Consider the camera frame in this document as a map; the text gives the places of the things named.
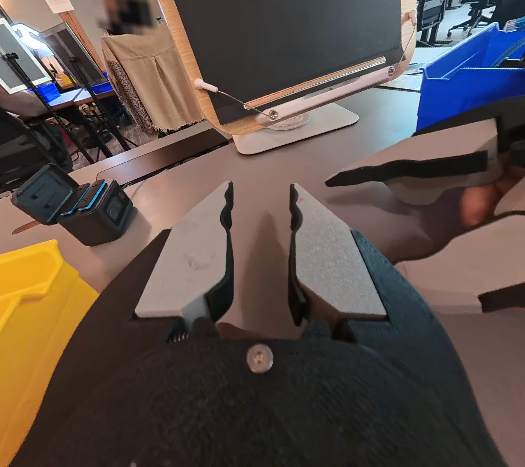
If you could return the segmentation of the beige hanging cloth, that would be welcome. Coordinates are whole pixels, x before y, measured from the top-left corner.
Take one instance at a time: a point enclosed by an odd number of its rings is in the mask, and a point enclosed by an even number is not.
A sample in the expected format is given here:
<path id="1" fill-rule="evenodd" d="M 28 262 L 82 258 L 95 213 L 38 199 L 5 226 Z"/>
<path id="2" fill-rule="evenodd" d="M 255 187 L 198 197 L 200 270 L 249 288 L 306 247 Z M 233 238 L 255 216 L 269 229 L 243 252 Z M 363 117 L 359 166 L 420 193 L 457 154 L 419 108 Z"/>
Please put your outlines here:
<path id="1" fill-rule="evenodd" d="M 205 121 L 166 24 L 143 36 L 105 36 L 101 47 L 109 82 L 143 132 Z"/>

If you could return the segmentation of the black computer monitor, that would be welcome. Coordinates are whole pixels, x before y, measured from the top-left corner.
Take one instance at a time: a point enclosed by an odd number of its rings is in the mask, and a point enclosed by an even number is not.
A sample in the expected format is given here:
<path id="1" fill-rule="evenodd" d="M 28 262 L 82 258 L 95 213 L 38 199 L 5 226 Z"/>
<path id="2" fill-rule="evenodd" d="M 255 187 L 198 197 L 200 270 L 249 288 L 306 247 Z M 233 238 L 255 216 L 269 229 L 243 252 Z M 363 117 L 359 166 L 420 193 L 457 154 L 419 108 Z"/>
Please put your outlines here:
<path id="1" fill-rule="evenodd" d="M 416 0 L 158 0 L 191 99 L 234 139 L 387 83 L 415 50 Z"/>

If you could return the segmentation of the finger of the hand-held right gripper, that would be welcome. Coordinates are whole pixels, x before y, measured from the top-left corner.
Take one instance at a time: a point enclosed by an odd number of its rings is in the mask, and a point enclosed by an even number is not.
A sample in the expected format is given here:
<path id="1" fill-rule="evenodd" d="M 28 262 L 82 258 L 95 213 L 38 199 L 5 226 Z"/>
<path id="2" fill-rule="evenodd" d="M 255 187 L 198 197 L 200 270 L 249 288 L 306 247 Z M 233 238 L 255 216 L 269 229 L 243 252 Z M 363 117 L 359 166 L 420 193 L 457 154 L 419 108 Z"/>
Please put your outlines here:
<path id="1" fill-rule="evenodd" d="M 327 187 L 381 182 L 404 203 L 425 206 L 447 190 L 477 187 L 502 175 L 494 118 L 404 139 L 342 169 Z"/>
<path id="2" fill-rule="evenodd" d="M 524 213 L 505 213 L 397 270 L 435 313 L 524 310 Z"/>

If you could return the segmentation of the yellow plastic bin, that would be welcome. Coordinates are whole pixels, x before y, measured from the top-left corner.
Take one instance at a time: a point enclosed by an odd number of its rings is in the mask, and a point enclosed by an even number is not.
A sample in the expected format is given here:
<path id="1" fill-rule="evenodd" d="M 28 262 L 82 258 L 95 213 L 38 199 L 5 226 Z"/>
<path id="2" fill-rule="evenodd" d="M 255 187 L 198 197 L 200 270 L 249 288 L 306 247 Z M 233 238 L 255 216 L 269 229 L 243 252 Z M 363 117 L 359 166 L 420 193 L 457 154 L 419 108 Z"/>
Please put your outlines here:
<path id="1" fill-rule="evenodd" d="M 57 240 L 1 255 L 1 466 L 23 444 L 64 349 L 98 297 Z"/>

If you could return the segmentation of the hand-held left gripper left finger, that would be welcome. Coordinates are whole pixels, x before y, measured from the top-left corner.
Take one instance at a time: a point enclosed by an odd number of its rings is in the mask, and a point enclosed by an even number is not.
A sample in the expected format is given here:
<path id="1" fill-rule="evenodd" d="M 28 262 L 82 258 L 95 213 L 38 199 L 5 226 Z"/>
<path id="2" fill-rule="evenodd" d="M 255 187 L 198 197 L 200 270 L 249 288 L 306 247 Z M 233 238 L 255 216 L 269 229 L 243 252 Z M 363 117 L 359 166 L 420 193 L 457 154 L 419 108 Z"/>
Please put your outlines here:
<path id="1" fill-rule="evenodd" d="M 234 188 L 224 182 L 177 221 L 135 307 L 141 319 L 216 322 L 234 298 Z"/>

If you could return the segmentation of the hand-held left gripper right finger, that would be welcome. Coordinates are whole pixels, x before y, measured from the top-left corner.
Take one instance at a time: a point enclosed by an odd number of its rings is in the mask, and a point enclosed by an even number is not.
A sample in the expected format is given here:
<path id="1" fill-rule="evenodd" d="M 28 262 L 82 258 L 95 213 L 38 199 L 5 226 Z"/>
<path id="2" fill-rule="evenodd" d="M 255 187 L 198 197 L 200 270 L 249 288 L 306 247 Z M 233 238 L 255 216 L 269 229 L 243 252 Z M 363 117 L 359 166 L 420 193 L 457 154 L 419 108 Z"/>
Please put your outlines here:
<path id="1" fill-rule="evenodd" d="M 289 210 L 288 305 L 295 326 L 385 320 L 352 229 L 298 184 L 290 185 Z"/>

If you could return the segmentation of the blue plastic bin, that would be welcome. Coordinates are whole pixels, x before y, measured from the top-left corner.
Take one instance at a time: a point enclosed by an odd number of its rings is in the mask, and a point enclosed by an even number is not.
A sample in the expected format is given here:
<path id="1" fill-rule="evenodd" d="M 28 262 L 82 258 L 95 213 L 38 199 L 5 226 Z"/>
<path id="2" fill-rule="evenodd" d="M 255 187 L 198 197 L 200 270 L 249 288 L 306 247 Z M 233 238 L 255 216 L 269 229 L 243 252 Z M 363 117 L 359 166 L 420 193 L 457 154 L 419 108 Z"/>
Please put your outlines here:
<path id="1" fill-rule="evenodd" d="M 422 67 L 419 132 L 467 110 L 524 95 L 524 17 L 492 23 Z"/>

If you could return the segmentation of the black device case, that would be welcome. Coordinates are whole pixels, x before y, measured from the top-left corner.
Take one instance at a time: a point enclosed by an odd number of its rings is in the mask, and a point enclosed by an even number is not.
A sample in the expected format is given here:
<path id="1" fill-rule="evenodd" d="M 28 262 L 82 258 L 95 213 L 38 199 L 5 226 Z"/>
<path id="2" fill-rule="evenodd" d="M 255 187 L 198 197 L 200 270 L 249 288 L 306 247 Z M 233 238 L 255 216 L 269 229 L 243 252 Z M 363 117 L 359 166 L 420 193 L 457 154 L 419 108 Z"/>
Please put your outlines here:
<path id="1" fill-rule="evenodd" d="M 54 164 L 43 166 L 10 201 L 44 226 L 62 226 L 87 247 L 122 237 L 133 211 L 131 199 L 115 180 L 79 184 Z"/>

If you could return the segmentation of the person's right hand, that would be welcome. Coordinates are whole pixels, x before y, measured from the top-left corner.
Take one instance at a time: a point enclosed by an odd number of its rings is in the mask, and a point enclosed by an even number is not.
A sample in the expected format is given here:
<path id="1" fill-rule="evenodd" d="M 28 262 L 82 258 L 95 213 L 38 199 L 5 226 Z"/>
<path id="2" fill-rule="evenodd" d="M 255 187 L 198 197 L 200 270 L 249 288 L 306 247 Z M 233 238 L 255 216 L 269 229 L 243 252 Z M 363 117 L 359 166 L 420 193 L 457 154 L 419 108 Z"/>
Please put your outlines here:
<path id="1" fill-rule="evenodd" d="M 474 227 L 492 217 L 503 196 L 524 178 L 524 171 L 510 171 L 486 185 L 467 187 L 459 204 L 459 214 L 465 227 Z"/>

